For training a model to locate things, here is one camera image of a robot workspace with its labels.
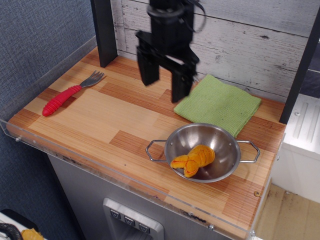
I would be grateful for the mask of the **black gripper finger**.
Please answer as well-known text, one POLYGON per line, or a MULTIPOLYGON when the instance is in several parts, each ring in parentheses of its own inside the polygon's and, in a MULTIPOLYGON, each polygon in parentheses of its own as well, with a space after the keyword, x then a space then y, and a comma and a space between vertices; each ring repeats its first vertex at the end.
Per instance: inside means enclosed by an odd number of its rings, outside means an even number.
POLYGON ((145 86, 151 85, 159 80, 159 64, 150 51, 144 50, 138 46, 137 61, 141 80, 145 86))
POLYGON ((171 101, 178 102, 189 95, 194 81, 195 68, 175 69, 171 73, 171 101))

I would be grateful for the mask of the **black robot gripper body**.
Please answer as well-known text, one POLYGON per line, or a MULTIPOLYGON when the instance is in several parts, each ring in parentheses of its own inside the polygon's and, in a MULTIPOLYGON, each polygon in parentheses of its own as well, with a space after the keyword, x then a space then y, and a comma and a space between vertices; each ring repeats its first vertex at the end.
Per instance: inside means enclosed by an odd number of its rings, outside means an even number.
POLYGON ((159 67, 169 71, 195 68, 196 74, 196 66, 200 60, 190 48, 195 32, 193 27, 192 17, 172 20, 153 18, 151 32, 142 30, 136 32, 135 35, 139 40, 137 47, 150 51, 159 67))

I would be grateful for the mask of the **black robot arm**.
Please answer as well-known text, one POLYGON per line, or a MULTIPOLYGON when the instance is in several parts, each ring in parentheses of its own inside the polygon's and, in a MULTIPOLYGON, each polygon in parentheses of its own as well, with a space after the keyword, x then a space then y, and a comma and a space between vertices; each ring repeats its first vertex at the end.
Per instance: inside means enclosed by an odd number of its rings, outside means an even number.
POLYGON ((151 31, 138 31, 137 61, 142 82, 160 78, 160 67, 172 74, 171 101, 188 96, 199 58, 191 50, 194 33, 194 0, 151 0, 147 7, 151 31))

